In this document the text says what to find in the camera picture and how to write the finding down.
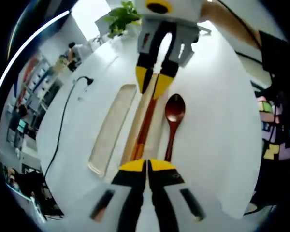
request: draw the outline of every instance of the green leaves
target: green leaves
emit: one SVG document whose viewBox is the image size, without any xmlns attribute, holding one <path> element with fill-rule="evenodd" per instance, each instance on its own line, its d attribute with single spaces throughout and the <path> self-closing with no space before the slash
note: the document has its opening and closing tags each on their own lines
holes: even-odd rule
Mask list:
<svg viewBox="0 0 290 232">
<path fill-rule="evenodd" d="M 122 7 L 111 10 L 103 19 L 109 23 L 109 38 L 122 35 L 127 24 L 141 19 L 132 1 L 122 1 L 121 5 Z"/>
</svg>

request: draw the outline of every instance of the wooden tray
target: wooden tray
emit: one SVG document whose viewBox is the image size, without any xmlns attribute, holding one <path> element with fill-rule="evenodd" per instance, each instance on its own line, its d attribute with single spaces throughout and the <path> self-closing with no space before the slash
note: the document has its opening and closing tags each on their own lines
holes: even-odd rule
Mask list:
<svg viewBox="0 0 290 232">
<path fill-rule="evenodd" d="M 123 155 L 122 155 L 120 166 L 130 161 L 130 157 L 132 155 L 137 136 L 141 129 L 141 125 L 145 117 L 147 107 L 149 105 L 150 99 L 154 92 L 157 76 L 158 76 L 157 74 L 153 75 L 146 92 L 141 97 L 139 106 L 135 114 L 134 121 L 132 123 L 131 130 L 127 139 L 127 143 L 126 143 Z M 147 136 L 147 140 L 145 143 L 145 148 L 144 148 L 144 152 L 142 156 L 145 159 L 157 157 L 158 148 L 160 144 L 161 131 L 162 131 L 162 121 L 164 118 L 164 107 L 167 100 L 168 100 L 167 91 L 157 100 L 156 108 L 155 108 L 153 118 L 150 124 L 149 132 L 148 132 L 148 136 Z"/>
<path fill-rule="evenodd" d="M 120 88 L 101 126 L 88 163 L 89 168 L 101 177 L 105 175 L 136 90 L 136 85 L 124 85 Z"/>
</svg>

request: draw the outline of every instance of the white tabletop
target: white tabletop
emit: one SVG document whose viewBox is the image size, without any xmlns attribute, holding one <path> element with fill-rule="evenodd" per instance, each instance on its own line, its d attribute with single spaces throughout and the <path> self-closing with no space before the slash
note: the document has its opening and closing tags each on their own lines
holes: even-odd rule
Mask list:
<svg viewBox="0 0 290 232">
<path fill-rule="evenodd" d="M 186 115 L 175 136 L 172 163 L 196 192 L 204 188 L 221 203 L 224 212 L 241 218 L 253 194 L 261 161 L 261 122 L 249 76 L 237 55 L 210 23 L 212 34 L 200 37 L 185 68 L 180 68 L 169 93 L 179 93 Z M 164 39 L 158 63 L 170 43 Z M 59 149 L 46 182 L 64 214 L 92 190 L 99 179 L 87 166 L 108 109 L 124 84 L 136 83 L 136 38 L 123 38 L 96 50 L 71 75 L 80 81 L 70 97 Z M 37 148 L 43 172 L 54 154 L 64 103 L 72 81 L 60 89 L 40 125 Z M 106 180 L 116 174 L 141 94 L 137 93 L 114 148 Z M 164 158 L 169 128 L 164 122 L 158 157 Z"/>
</svg>

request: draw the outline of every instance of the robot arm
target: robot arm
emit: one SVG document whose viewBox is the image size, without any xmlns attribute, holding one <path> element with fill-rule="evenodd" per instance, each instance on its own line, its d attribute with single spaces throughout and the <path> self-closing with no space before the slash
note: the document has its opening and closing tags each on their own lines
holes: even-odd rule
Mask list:
<svg viewBox="0 0 290 232">
<path fill-rule="evenodd" d="M 160 44 L 167 33 L 172 34 L 169 50 L 162 63 L 154 99 L 162 95 L 173 82 L 179 66 L 184 67 L 194 54 L 191 44 L 198 41 L 197 22 L 203 0 L 136 0 L 143 16 L 142 31 L 138 38 L 139 58 L 136 77 L 140 92 L 144 93 L 153 75 Z"/>
</svg>

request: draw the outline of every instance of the wooden spoon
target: wooden spoon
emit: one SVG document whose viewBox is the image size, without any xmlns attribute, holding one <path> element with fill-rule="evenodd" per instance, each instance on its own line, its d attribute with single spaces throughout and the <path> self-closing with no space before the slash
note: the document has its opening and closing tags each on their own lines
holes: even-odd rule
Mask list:
<svg viewBox="0 0 290 232">
<path fill-rule="evenodd" d="M 179 94 L 174 94 L 165 105 L 165 117 L 170 125 L 170 138 L 165 153 L 165 161 L 171 162 L 173 141 L 176 130 L 185 116 L 186 106 L 184 99 Z"/>
</svg>

